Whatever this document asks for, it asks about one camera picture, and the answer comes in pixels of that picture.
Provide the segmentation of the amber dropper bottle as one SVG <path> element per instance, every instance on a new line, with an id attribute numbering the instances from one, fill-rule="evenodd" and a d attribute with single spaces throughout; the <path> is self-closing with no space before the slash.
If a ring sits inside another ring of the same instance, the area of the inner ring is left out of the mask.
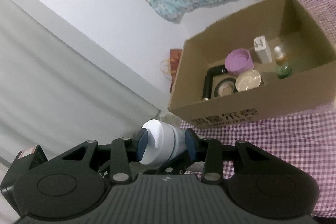
<path id="1" fill-rule="evenodd" d="M 274 48 L 274 58 L 276 61 L 276 65 L 279 67 L 284 66 L 285 64 L 288 63 L 288 58 L 285 54 L 285 51 L 283 50 L 282 46 L 277 45 Z"/>

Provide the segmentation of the purple checkered tablecloth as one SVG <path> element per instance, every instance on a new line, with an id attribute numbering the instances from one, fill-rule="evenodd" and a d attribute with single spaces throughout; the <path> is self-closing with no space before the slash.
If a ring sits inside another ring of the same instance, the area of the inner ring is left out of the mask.
<path id="1" fill-rule="evenodd" d="M 299 0 L 318 20 L 335 46 L 335 0 Z M 244 139 L 310 174 L 320 195 L 313 215 L 335 221 L 335 100 L 327 105 L 283 117 L 213 129 L 197 129 L 202 137 L 233 145 Z"/>

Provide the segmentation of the small green bottle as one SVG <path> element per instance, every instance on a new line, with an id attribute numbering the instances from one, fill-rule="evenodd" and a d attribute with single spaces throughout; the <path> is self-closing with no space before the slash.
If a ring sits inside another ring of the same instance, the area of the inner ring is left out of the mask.
<path id="1" fill-rule="evenodd" d="M 285 79 L 285 78 L 288 78 L 288 77 L 291 76 L 292 68 L 288 64 L 277 65 L 276 66 L 276 73 L 277 73 L 277 77 L 279 79 Z"/>

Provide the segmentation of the black tape roll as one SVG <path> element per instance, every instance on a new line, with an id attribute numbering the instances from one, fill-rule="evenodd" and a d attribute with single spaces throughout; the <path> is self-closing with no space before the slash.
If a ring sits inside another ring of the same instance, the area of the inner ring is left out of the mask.
<path id="1" fill-rule="evenodd" d="M 220 83 L 217 84 L 214 90 L 214 97 L 225 97 L 231 94 L 237 93 L 237 88 L 235 86 L 236 79 L 234 78 L 226 78 L 221 80 Z"/>

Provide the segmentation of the white power adapter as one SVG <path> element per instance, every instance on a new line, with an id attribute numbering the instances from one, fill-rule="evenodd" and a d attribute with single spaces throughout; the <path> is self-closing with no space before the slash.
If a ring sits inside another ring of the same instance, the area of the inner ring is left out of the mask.
<path id="1" fill-rule="evenodd" d="M 254 50 L 262 64 L 272 62 L 272 53 L 265 36 L 254 38 Z"/>

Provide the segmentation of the red gift bag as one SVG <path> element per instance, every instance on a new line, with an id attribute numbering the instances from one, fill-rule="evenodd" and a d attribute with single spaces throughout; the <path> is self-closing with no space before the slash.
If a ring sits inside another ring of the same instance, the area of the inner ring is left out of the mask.
<path id="1" fill-rule="evenodd" d="M 170 93 L 173 90 L 182 51 L 182 49 L 178 48 L 171 49 L 169 58 L 160 63 L 161 72 L 166 79 L 170 80 Z"/>

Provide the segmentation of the gold round tin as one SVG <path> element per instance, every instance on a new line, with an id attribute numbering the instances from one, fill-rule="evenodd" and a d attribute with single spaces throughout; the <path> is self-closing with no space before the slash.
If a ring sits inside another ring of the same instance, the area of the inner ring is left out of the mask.
<path id="1" fill-rule="evenodd" d="M 240 74 L 235 82 L 235 88 L 238 92 L 244 92 L 250 89 L 258 88 L 263 84 L 261 74 L 253 69 Z"/>

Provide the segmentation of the purple plastic cup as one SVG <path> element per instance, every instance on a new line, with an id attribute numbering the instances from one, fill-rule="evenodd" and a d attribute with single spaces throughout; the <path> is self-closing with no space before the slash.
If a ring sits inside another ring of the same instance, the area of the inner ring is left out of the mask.
<path id="1" fill-rule="evenodd" d="M 252 56 L 247 49 L 239 48 L 230 52 L 225 59 L 225 68 L 233 76 L 254 69 Z"/>

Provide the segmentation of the white lidded jar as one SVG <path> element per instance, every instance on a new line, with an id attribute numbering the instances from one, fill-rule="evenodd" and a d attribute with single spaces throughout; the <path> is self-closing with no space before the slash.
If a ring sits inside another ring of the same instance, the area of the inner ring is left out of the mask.
<path id="1" fill-rule="evenodd" d="M 143 165 L 159 167 L 186 151 L 185 130 L 156 119 L 142 128 L 148 133 L 148 143 L 140 161 Z"/>

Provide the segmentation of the black angled tube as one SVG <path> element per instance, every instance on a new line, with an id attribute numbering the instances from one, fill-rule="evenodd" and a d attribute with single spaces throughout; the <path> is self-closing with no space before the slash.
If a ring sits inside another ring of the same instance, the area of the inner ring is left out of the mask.
<path id="1" fill-rule="evenodd" d="M 203 86 L 202 100 L 208 101 L 211 98 L 213 88 L 213 78 L 225 74 L 226 71 L 227 70 L 224 65 L 212 67 L 207 71 Z"/>

